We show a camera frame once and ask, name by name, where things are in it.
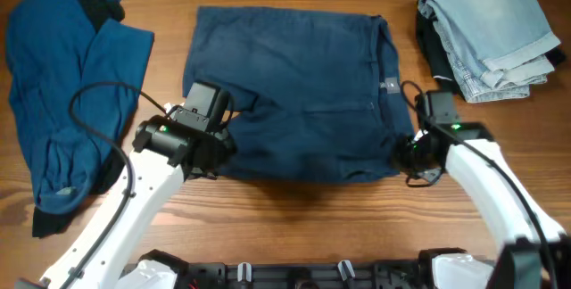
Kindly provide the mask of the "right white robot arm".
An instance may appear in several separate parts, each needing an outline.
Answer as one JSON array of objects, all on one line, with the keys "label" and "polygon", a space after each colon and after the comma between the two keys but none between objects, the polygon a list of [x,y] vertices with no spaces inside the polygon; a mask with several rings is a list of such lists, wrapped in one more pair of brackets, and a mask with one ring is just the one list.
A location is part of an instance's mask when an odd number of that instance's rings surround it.
[{"label": "right white robot arm", "polygon": [[432,186],[442,174],[471,198],[499,252],[488,264],[458,249],[420,254],[429,288],[552,288],[570,286],[570,237],[526,191],[499,145],[480,123],[429,125],[399,141],[393,166]]}]

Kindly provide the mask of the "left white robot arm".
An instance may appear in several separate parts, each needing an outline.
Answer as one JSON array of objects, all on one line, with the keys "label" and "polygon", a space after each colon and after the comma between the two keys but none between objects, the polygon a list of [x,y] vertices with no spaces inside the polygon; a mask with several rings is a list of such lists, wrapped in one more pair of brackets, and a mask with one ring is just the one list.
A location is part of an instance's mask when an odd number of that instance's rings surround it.
[{"label": "left white robot arm", "polygon": [[194,115],[141,123],[120,178],[72,246],[36,283],[17,288],[173,288],[183,268],[153,258],[128,260],[164,203],[188,179],[216,178],[235,147],[226,124]]}]

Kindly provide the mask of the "dark navy denim shorts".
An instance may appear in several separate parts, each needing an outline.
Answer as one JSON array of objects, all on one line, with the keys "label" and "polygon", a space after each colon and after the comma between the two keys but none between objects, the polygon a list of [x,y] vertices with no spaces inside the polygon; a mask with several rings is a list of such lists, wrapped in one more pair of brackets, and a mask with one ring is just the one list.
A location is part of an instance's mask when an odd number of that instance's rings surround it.
[{"label": "dark navy denim shorts", "polygon": [[413,132],[397,50],[378,15],[202,6],[183,86],[227,90],[236,179],[348,184],[397,174]]}]

